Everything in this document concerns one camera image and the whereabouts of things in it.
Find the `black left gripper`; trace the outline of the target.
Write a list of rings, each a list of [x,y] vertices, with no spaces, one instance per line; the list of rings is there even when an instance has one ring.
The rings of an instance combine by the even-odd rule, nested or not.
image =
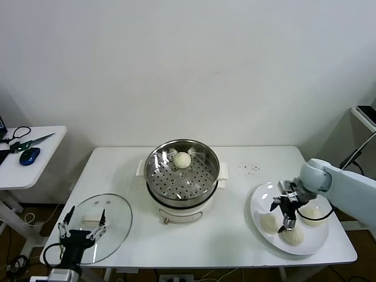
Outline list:
[[[92,247],[92,240],[99,240],[106,233],[108,224],[106,223],[105,209],[101,214],[98,227],[90,232],[87,230],[68,230],[67,227],[75,211],[72,206],[65,215],[62,222],[58,223],[60,244],[64,248],[61,265],[71,266],[80,265],[86,249]]]

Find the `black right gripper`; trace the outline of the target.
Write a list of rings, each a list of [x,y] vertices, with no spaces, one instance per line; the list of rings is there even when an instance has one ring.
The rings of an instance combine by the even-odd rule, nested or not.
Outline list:
[[[270,211],[272,212],[277,207],[281,209],[284,216],[283,225],[279,228],[278,233],[284,231],[292,231],[295,228],[296,221],[296,211],[303,206],[300,201],[296,202],[296,197],[290,194],[281,194],[278,197],[273,198],[273,202],[270,206]]]

